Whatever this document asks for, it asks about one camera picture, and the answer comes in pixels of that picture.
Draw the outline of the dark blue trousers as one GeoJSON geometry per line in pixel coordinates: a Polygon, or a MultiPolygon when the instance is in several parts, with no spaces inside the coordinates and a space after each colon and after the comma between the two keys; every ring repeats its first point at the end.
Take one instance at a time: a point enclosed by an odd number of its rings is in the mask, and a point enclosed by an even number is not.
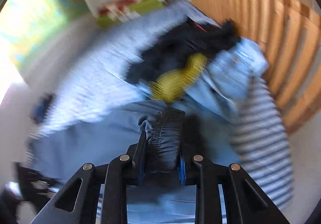
{"type": "Polygon", "coordinates": [[[238,161],[230,146],[233,126],[206,108],[161,101],[130,103],[102,121],[80,122],[30,143],[31,168],[62,183],[85,163],[111,162],[147,134],[146,170],[140,186],[127,189],[129,223],[184,223],[195,217],[196,188],[180,183],[179,145],[227,166],[238,161]]]}

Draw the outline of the folded blue grey clothes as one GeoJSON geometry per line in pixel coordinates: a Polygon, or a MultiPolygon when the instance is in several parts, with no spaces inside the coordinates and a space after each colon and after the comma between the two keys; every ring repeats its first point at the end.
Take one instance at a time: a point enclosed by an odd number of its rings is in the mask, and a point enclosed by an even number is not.
{"type": "Polygon", "coordinates": [[[54,99],[54,94],[47,94],[46,96],[40,98],[39,102],[33,107],[30,113],[30,118],[33,123],[40,124],[44,122],[46,113],[54,99]]]}

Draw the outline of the light blue denim jeans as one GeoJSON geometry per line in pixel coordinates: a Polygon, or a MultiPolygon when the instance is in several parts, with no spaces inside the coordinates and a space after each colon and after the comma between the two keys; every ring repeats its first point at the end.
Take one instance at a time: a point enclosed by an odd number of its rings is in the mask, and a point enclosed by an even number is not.
{"type": "Polygon", "coordinates": [[[246,97],[251,77],[261,76],[268,68],[260,46],[246,38],[214,59],[194,54],[186,68],[172,70],[139,89],[153,100],[200,107],[231,122],[246,97]]]}

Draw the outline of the blue white striped bedspread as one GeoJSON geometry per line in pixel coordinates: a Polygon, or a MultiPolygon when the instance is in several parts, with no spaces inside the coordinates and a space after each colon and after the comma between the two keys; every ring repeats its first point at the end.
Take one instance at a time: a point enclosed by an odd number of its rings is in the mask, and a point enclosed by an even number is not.
{"type": "Polygon", "coordinates": [[[31,168],[66,182],[147,133],[147,177],[129,211],[190,216],[179,145],[216,164],[240,163],[276,204],[292,199],[287,134],[263,74],[260,46],[185,1],[103,31],[69,69],[29,151],[31,168]]]}

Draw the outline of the black garment with yellow stripes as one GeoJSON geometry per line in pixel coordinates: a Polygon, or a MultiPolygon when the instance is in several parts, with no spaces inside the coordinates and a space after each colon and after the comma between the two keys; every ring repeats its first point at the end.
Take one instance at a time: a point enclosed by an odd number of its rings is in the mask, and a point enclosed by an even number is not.
{"type": "Polygon", "coordinates": [[[133,85],[146,83],[152,99],[172,103],[196,82],[207,61],[240,40],[232,20],[217,27],[188,18],[143,51],[142,61],[130,64],[125,81],[133,85]]]}

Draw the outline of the red patterned folded blanket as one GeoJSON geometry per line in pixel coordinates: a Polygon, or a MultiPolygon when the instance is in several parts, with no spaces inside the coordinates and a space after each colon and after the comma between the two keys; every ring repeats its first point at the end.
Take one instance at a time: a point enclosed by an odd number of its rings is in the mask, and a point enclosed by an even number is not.
{"type": "MultiPolygon", "coordinates": [[[[105,16],[109,13],[116,14],[117,12],[125,13],[129,7],[136,7],[139,3],[148,3],[151,0],[112,0],[102,3],[97,8],[98,16],[105,16]]],[[[165,4],[167,0],[154,0],[156,2],[165,4]]]]}

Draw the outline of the wooden slatted bed rail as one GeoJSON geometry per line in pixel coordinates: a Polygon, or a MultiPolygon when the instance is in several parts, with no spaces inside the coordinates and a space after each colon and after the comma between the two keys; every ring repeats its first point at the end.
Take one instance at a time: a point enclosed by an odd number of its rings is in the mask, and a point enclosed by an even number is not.
{"type": "Polygon", "coordinates": [[[265,80],[289,134],[320,110],[320,16],[298,0],[190,0],[218,23],[233,20],[260,45],[265,80]]]}

